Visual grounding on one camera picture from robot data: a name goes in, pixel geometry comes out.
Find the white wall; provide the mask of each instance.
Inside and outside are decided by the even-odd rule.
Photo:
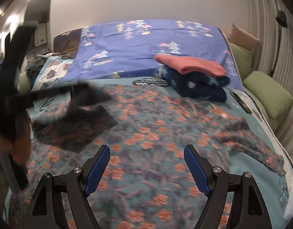
[[[135,19],[177,19],[249,29],[248,0],[51,0],[51,36],[95,24]]]
[[[47,32],[47,49],[48,49],[48,48],[52,48],[51,31],[50,31],[50,21],[47,22],[46,32]]]

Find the folded navy blanket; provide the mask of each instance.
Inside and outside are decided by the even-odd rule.
[[[223,87],[230,83],[229,77],[210,77],[202,72],[182,75],[167,65],[160,66],[155,71],[155,76],[166,80],[182,97],[214,102],[225,102],[227,99]]]

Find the patterned cushion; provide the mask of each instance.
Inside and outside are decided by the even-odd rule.
[[[271,118],[277,118],[293,103],[292,95],[262,72],[251,73],[243,85],[260,100]]]
[[[231,51],[234,55],[241,80],[244,80],[251,71],[252,54],[249,50],[236,44],[230,43]]]

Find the blue duvet cover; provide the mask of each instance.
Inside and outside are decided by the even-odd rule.
[[[226,40],[216,27],[172,20],[136,20],[82,29],[77,56],[59,83],[153,76],[157,54],[215,60],[233,89],[243,90]]]

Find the beige pillow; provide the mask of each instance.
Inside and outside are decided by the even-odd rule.
[[[255,36],[252,36],[251,34],[245,32],[234,24],[232,24],[227,39],[230,43],[239,45],[250,51],[254,48],[256,44],[260,42],[260,39],[257,39]]]

